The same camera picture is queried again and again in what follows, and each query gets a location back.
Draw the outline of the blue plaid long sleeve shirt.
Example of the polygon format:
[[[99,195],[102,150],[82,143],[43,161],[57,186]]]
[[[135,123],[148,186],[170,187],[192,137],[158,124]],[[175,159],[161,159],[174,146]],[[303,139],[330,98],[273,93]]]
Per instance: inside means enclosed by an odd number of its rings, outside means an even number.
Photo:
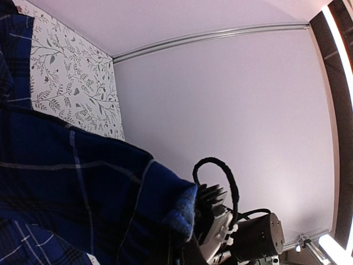
[[[33,24],[1,2],[1,263],[202,263],[195,184],[145,150],[32,109]]]

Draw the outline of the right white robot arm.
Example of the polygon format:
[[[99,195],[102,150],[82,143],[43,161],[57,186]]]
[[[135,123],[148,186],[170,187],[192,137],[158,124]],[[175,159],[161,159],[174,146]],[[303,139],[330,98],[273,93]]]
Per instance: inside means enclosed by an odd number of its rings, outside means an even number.
[[[218,166],[228,180],[230,191],[199,181],[205,164]],[[238,211],[239,190],[231,169],[215,157],[201,159],[192,171],[197,184],[194,236],[208,264],[260,264],[284,250],[281,221],[269,209]]]

